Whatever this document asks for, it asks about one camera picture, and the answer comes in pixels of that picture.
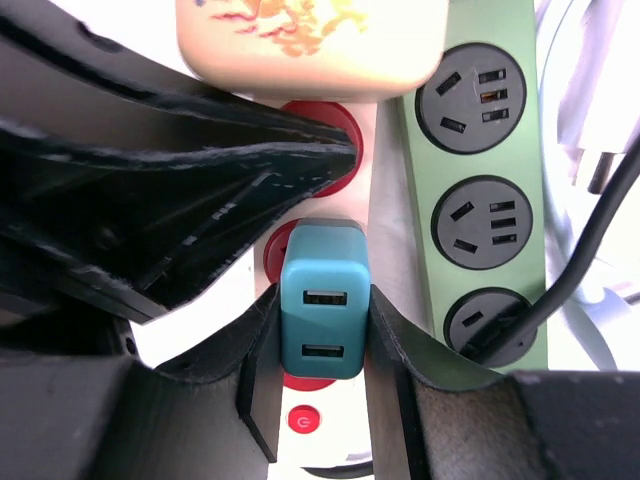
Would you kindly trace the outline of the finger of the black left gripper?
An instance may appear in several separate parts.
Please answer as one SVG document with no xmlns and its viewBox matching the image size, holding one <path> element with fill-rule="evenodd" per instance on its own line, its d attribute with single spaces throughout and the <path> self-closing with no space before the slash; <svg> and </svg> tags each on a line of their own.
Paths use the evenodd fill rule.
<svg viewBox="0 0 640 480">
<path fill-rule="evenodd" d="M 313 126 L 177 152 L 92 148 L 1 126 L 1 310 L 80 301 L 146 323 L 195 299 L 288 210 L 349 173 Z"/>
<path fill-rule="evenodd" d="M 50 1 L 1 4 L 1 120 L 90 150 L 350 150 L 347 134 L 92 33 Z"/>
</svg>

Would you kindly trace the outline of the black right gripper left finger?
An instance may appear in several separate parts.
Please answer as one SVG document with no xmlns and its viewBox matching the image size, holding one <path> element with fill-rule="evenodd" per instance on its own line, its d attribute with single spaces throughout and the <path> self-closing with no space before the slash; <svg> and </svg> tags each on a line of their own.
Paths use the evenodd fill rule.
<svg viewBox="0 0 640 480">
<path fill-rule="evenodd" d="M 155 368 L 95 310 L 1 332 L 5 479 L 263 479 L 280 427 L 279 290 Z"/>
</svg>

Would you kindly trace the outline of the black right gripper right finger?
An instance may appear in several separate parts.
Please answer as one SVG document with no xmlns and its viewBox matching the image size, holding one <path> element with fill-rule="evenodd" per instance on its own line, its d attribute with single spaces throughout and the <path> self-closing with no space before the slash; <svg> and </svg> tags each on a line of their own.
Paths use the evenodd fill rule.
<svg viewBox="0 0 640 480">
<path fill-rule="evenodd" d="M 635 479 L 635 372 L 500 374 L 371 291 L 367 411 L 378 479 Z"/>
</svg>

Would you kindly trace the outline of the teal charger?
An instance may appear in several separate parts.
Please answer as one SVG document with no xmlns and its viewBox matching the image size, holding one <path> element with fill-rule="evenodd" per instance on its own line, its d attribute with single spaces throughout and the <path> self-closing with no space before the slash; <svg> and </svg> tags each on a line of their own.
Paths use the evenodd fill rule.
<svg viewBox="0 0 640 480">
<path fill-rule="evenodd" d="M 360 373 L 371 283 L 367 238 L 357 222 L 297 223 L 279 282 L 281 360 L 288 374 L 344 380 Z"/>
</svg>

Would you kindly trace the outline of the beige wooden cube adapter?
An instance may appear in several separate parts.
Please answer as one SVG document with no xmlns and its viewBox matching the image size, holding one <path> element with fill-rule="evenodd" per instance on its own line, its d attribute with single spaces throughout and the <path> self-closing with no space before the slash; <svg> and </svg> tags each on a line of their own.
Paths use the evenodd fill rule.
<svg viewBox="0 0 640 480">
<path fill-rule="evenodd" d="M 435 71 L 446 1 L 189 1 L 175 4 L 186 65 L 206 83 L 261 98 L 377 102 Z"/>
</svg>

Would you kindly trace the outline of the green power strip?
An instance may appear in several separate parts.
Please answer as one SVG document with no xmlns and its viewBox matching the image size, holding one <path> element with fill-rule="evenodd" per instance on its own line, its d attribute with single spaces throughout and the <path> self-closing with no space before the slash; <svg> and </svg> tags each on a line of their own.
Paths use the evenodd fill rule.
<svg viewBox="0 0 640 480">
<path fill-rule="evenodd" d="M 398 103 L 427 318 L 460 350 L 545 289 L 530 1 L 453 1 L 443 57 Z"/>
</svg>

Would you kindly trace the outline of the white Honor USB charger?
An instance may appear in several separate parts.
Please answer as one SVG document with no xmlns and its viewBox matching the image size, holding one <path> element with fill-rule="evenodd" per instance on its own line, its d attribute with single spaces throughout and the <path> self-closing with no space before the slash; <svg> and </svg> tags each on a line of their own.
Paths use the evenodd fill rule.
<svg viewBox="0 0 640 480">
<path fill-rule="evenodd" d="M 552 145 L 596 193 L 639 133 L 639 4 L 539 1 L 538 84 Z"/>
</svg>

